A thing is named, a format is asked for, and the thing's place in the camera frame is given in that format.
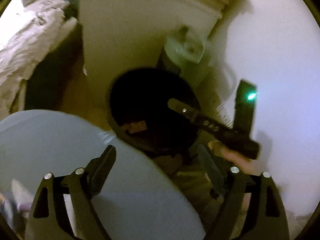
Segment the black frame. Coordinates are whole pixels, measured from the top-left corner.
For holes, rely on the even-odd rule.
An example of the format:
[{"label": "black frame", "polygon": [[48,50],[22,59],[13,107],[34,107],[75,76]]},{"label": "black frame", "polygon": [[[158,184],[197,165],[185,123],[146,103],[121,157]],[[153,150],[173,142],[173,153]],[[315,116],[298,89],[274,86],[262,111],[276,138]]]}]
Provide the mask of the black frame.
[{"label": "black frame", "polygon": [[[11,0],[0,0],[0,17],[3,14],[4,10],[8,6]],[[303,0],[305,4],[308,6],[311,11],[313,17],[317,21],[320,26],[320,12],[316,7],[315,3],[319,6],[319,1],[312,0]],[[318,239],[320,235],[320,227],[318,226],[320,223],[320,203],[317,206],[315,212],[313,213],[311,219],[308,221],[304,229],[301,233],[295,238],[296,240],[312,240]],[[9,225],[6,223],[4,218],[0,215],[0,236],[2,239],[7,240],[19,240],[16,234],[11,230]]]},{"label": "black frame", "polygon": [[[197,152],[209,156],[214,163],[223,162],[223,158],[210,155],[211,151],[204,145],[199,145]],[[111,240],[91,204],[91,198],[101,192],[115,160],[116,148],[109,145],[100,157],[70,175],[55,177],[47,173],[33,200],[25,239],[79,240],[73,234],[64,203],[63,194],[69,194],[83,237],[86,240]],[[225,200],[204,240],[230,239],[247,192],[251,193],[248,213],[239,237],[234,240],[289,240],[284,206],[273,179],[264,174],[247,175],[239,169],[234,172],[231,166],[228,163],[219,168],[226,174],[223,183]]]}]

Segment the white bedsheet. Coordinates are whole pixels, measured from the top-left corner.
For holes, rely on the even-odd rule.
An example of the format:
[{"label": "white bedsheet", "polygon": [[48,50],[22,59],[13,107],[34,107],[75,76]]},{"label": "white bedsheet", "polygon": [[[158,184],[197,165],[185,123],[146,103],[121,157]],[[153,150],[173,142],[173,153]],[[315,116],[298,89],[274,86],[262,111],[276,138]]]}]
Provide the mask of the white bedsheet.
[{"label": "white bedsheet", "polygon": [[43,3],[34,17],[0,50],[0,120],[9,116],[22,80],[28,80],[35,67],[55,46],[64,24],[67,1]]}]

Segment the bed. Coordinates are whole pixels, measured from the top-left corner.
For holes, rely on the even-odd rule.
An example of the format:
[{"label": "bed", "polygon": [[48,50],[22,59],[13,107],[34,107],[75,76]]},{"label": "bed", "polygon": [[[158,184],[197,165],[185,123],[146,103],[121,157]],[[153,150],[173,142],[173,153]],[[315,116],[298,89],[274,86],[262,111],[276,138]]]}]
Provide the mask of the bed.
[{"label": "bed", "polygon": [[41,0],[33,10],[0,50],[0,120],[21,110],[54,110],[82,53],[77,0]]}]

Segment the black device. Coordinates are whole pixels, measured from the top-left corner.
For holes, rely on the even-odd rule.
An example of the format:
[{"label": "black device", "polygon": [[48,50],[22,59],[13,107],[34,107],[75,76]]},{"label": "black device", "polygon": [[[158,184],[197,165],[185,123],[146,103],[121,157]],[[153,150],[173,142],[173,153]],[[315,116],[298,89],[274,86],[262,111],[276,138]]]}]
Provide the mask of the black device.
[{"label": "black device", "polygon": [[256,159],[260,145],[250,139],[256,96],[255,86],[241,80],[236,95],[236,113],[232,129],[175,98],[168,101],[168,107],[215,136],[231,150],[236,150],[247,158]]}]

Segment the black plastic arm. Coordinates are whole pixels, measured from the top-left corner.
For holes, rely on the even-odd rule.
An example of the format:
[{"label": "black plastic arm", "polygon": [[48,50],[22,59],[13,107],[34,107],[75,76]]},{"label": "black plastic arm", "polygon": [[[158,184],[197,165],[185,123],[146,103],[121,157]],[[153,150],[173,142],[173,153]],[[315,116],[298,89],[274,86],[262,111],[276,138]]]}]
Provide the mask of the black plastic arm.
[{"label": "black plastic arm", "polygon": [[236,167],[231,169],[231,163],[215,156],[204,145],[199,145],[197,152],[213,189],[219,194],[225,194],[222,207],[205,240],[230,239],[241,210],[244,193],[251,193],[250,205],[244,227],[237,240],[289,240],[284,206],[269,173],[253,176],[242,173]]},{"label": "black plastic arm", "polygon": [[46,174],[31,206],[25,240],[79,239],[72,231],[63,194],[70,194],[76,226],[86,240],[111,240],[90,199],[101,191],[115,160],[116,149],[108,146],[101,157],[71,175]]}]

